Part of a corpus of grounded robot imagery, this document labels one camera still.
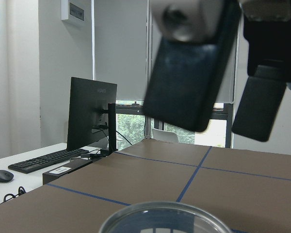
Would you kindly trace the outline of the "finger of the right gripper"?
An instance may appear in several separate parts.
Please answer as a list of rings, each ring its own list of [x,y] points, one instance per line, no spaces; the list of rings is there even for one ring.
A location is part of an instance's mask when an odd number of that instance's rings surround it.
[[[236,0],[155,0],[151,10],[162,37],[143,112],[204,131],[242,14]]]

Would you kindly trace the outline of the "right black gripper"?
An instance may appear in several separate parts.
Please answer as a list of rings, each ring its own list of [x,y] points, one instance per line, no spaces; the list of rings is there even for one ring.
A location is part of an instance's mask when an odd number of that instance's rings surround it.
[[[241,0],[243,35],[249,43],[248,79],[232,132],[269,140],[291,82],[291,0]]]

